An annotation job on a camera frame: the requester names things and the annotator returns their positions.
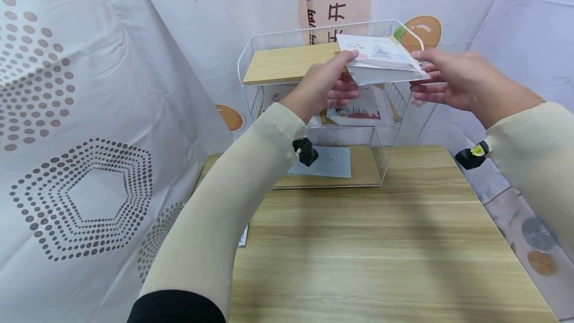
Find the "finger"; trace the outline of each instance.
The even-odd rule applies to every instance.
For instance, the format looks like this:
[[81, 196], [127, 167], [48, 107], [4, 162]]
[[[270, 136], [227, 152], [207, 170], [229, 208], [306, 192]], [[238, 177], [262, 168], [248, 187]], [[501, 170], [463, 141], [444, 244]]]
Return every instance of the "finger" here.
[[438, 104], [444, 104], [446, 99], [445, 93], [413, 93], [413, 97], [420, 101]]
[[428, 73], [430, 78], [428, 79], [424, 79], [424, 80], [417, 80], [417, 81], [411, 81], [411, 84], [433, 84], [435, 82], [445, 82], [446, 80], [442, 77], [442, 74], [440, 73], [440, 71], [432, 71], [431, 73]]
[[347, 99], [327, 99], [326, 102], [329, 109], [344, 108], [349, 104], [349, 100]]
[[411, 85], [411, 91], [413, 93], [443, 93], [448, 88], [448, 84], [437, 84], [437, 85], [421, 85], [414, 84]]
[[339, 91], [331, 90], [326, 95], [328, 99], [356, 99], [359, 97], [359, 90]]
[[411, 55], [418, 61], [427, 61], [435, 64], [437, 67], [441, 67], [447, 64], [454, 58], [452, 54], [437, 48], [426, 49], [423, 51], [413, 51]]
[[423, 70], [427, 73], [431, 73], [432, 71], [438, 71], [438, 67], [435, 64], [426, 63], [423, 65]]
[[325, 66], [329, 67], [331, 70], [337, 70], [337, 72], [340, 72], [347, 63], [353, 61], [358, 55], [358, 50], [343, 50], [326, 62]]
[[341, 80], [337, 80], [335, 86], [333, 86], [332, 90], [339, 90], [339, 91], [351, 91], [351, 90], [359, 90], [359, 86], [353, 84], [352, 82], [345, 82]]

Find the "orange fruit print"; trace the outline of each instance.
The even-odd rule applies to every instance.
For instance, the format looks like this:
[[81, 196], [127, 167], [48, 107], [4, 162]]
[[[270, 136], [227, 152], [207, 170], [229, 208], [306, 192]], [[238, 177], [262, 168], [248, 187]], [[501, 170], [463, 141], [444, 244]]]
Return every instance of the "orange fruit print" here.
[[230, 131], [237, 131], [243, 127], [243, 119], [237, 111], [225, 105], [218, 104], [215, 105], [215, 107], [219, 111], [219, 114], [225, 121], [225, 124]]
[[[441, 24], [434, 16], [418, 16], [412, 18], [405, 26], [411, 29], [416, 36], [420, 37], [425, 45], [425, 49], [434, 48], [438, 45], [442, 34]], [[394, 32], [394, 37], [399, 43], [403, 44], [409, 52], [421, 49], [419, 41], [402, 26]]]

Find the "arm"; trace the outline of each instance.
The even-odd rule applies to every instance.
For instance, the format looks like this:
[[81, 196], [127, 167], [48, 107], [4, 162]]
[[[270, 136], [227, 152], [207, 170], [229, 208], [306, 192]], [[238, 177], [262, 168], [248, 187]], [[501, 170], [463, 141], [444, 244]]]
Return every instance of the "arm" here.
[[500, 120], [486, 142], [500, 173], [574, 249], [574, 115], [539, 104]]
[[219, 158], [181, 211], [140, 296], [183, 290], [207, 297], [229, 313], [239, 236], [297, 158], [292, 143], [305, 123], [275, 103]]
[[358, 97], [340, 78], [358, 52], [314, 64], [219, 158], [163, 242], [128, 322], [223, 322], [239, 237], [273, 184], [297, 159], [293, 141], [322, 109]]
[[431, 77], [412, 83], [415, 99], [471, 111], [487, 129], [488, 156], [502, 175], [574, 248], [574, 116], [480, 55], [430, 49], [413, 56], [429, 62]]

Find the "beige arm sleeve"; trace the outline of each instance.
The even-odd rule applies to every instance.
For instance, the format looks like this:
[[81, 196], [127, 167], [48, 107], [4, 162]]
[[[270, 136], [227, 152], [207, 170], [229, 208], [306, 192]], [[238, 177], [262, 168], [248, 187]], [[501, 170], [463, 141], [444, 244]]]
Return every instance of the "beige arm sleeve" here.
[[140, 297], [185, 290], [209, 298], [229, 315], [239, 237], [277, 180], [297, 159], [292, 143], [306, 126], [272, 104], [219, 158], [163, 242]]
[[544, 103], [487, 130], [488, 157], [574, 249], [574, 115]]

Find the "left hand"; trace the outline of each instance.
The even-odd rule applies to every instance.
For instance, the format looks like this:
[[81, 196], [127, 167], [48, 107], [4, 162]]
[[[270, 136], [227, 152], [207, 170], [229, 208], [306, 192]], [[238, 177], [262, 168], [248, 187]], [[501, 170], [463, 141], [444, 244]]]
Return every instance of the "left hand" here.
[[345, 50], [324, 64], [313, 64], [281, 104], [305, 123], [326, 108], [345, 107], [350, 99], [359, 97], [359, 88], [350, 75], [341, 71], [357, 55], [359, 52], [356, 50]]

